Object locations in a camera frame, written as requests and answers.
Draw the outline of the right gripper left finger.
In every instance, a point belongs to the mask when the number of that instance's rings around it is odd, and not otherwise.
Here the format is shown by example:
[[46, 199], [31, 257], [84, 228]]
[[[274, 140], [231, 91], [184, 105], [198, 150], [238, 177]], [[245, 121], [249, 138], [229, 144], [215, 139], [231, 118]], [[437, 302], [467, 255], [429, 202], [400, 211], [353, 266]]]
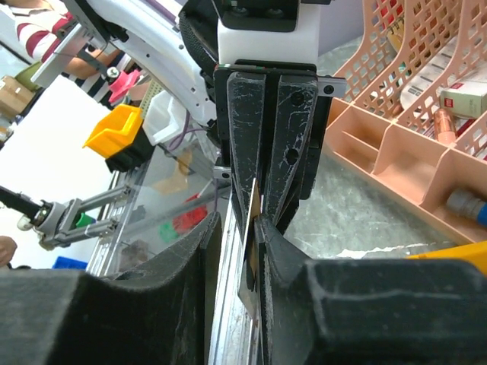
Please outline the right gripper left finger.
[[205, 364], [221, 215], [113, 278], [73, 269], [1, 273], [3, 364]]

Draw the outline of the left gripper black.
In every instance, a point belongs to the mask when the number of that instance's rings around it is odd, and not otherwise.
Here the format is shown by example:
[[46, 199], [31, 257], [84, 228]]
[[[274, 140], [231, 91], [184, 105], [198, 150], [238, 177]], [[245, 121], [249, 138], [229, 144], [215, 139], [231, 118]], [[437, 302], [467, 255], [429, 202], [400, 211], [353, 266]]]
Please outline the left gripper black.
[[286, 199], [310, 197], [331, 104], [345, 96], [346, 80], [285, 62], [220, 64], [213, 79], [239, 228], [247, 224], [253, 182], [264, 195], [263, 213], [277, 224]]

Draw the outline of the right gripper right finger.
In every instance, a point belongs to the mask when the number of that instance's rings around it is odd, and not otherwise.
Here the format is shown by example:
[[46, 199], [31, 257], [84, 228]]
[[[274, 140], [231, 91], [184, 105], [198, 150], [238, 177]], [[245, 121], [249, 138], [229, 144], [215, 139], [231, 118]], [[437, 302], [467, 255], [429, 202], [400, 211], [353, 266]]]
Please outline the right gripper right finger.
[[484, 364], [486, 278], [456, 259], [312, 259], [254, 224], [265, 364]]

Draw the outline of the card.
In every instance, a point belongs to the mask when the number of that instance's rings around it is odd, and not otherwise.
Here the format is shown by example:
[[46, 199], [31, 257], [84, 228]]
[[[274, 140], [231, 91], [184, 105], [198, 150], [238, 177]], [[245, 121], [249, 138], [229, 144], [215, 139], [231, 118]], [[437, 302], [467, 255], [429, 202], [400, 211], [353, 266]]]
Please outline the card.
[[254, 220], [261, 214], [261, 202], [256, 179], [252, 182], [250, 202], [246, 205], [247, 215], [243, 225], [244, 256], [238, 296], [252, 320], [258, 318], [257, 270], [258, 255], [255, 244]]

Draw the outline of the yellow plastic bin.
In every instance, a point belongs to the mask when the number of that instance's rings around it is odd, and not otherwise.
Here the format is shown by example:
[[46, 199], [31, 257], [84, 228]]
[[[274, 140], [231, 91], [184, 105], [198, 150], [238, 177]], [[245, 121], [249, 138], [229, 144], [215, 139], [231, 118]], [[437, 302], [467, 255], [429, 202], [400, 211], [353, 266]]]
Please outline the yellow plastic bin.
[[474, 265], [486, 263], [486, 241], [409, 255], [409, 259], [461, 259]]

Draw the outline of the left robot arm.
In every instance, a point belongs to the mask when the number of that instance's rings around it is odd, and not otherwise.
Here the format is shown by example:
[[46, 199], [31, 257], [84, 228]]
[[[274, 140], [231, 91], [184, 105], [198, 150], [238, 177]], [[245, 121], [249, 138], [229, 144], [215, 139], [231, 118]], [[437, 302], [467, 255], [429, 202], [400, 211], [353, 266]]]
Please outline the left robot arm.
[[197, 122], [215, 122], [245, 222], [258, 186], [285, 232], [310, 196], [331, 103], [344, 78], [320, 75], [323, 1], [69, 1], [97, 42], [126, 52]]

